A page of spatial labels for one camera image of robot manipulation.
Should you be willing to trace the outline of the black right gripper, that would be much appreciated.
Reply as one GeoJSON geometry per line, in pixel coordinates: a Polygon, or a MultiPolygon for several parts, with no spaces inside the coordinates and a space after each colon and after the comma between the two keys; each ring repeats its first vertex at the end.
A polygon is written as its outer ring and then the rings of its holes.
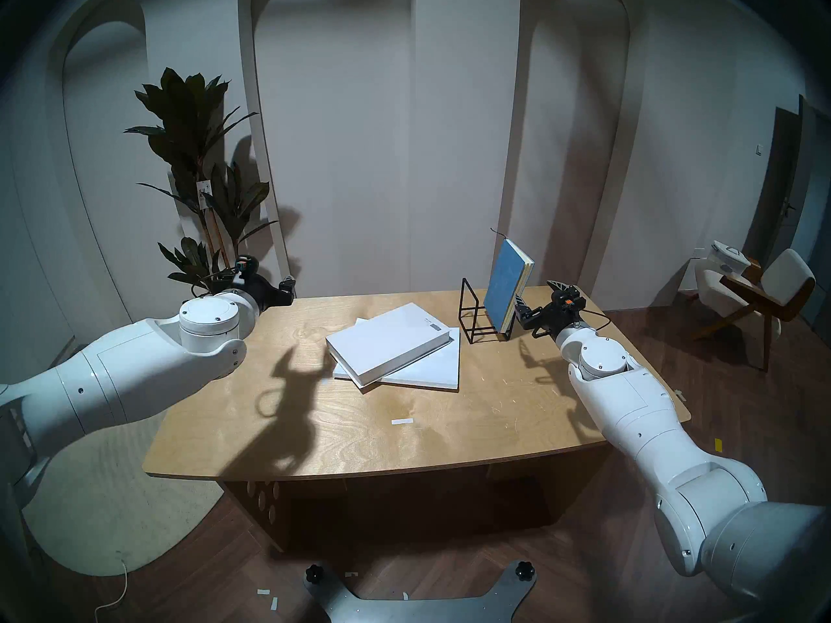
{"type": "Polygon", "coordinates": [[[551,288],[551,301],[545,307],[531,308],[520,295],[515,295],[515,317],[519,325],[531,336],[538,339],[550,336],[557,339],[567,328],[588,327],[581,312],[586,308],[586,299],[572,285],[547,280],[551,288]]]}

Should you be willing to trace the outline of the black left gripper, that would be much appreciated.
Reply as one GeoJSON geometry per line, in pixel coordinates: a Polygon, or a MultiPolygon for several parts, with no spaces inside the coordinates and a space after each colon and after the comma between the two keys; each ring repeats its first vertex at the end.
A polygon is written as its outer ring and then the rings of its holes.
{"type": "Polygon", "coordinates": [[[290,275],[285,276],[277,287],[259,274],[249,274],[241,281],[241,289],[254,299],[261,314],[272,307],[290,307],[297,297],[296,279],[290,275]]]}

